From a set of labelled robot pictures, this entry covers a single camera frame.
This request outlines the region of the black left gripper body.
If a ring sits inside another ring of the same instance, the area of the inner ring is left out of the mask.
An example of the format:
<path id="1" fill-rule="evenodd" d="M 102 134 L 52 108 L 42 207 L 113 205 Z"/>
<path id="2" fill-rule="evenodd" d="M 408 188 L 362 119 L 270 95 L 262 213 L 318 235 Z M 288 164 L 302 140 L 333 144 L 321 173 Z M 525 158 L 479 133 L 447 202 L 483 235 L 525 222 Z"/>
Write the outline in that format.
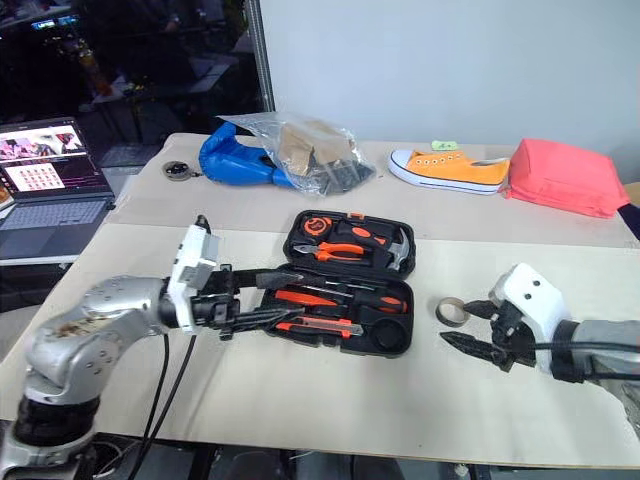
<path id="1" fill-rule="evenodd" d="M 235 317 L 240 313 L 238 280 L 231 265 L 222 265 L 211 274 L 205 287 L 190 299 L 191 312 L 197 327 L 216 330 L 222 341 L 233 338 Z"/>

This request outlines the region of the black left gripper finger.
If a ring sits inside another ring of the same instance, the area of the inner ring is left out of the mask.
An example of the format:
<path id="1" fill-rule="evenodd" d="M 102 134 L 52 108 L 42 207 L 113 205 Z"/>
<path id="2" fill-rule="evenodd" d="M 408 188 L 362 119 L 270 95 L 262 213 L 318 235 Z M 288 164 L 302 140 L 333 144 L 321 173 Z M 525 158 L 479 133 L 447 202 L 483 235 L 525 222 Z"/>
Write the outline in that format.
<path id="1" fill-rule="evenodd" d="M 300 284 L 304 276 L 298 273 L 278 269 L 246 269 L 233 273 L 238 288 L 255 287 L 257 289 L 280 289 L 290 284 Z"/>
<path id="2" fill-rule="evenodd" d="M 234 317 L 233 332 L 246 332 L 271 328 L 278 322 L 295 318 L 304 313 L 304 308 L 270 308 L 239 313 Z"/>

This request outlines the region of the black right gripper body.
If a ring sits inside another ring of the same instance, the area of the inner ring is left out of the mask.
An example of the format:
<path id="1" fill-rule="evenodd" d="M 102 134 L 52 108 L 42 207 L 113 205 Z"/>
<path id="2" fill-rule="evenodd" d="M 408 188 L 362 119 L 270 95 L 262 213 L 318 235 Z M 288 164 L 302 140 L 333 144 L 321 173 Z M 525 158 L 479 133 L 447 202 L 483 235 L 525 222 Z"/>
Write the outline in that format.
<path id="1" fill-rule="evenodd" d="M 492 301 L 491 305 L 492 362 L 503 372 L 509 372 L 515 364 L 535 367 L 536 353 L 531 348 L 535 338 L 523 313 L 509 301 Z"/>

